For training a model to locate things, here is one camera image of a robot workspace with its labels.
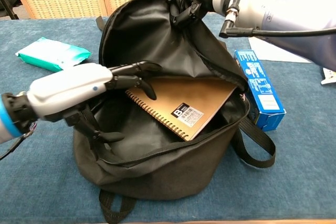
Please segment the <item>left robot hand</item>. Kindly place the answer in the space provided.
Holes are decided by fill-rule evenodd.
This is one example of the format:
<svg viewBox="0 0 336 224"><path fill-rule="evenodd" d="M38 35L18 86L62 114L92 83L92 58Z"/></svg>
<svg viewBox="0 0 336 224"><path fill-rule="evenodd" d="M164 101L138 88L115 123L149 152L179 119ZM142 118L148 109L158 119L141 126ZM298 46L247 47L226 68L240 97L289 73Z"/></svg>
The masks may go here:
<svg viewBox="0 0 336 224"><path fill-rule="evenodd" d="M120 141L124 138L121 133L97 130L83 116L84 104L107 91L132 87L142 89L148 98L156 100L156 94L145 76L161 69L158 63L152 61L110 68L85 63L34 80L25 93L28 119L31 122L64 119L68 125L93 140L103 143Z"/></svg>

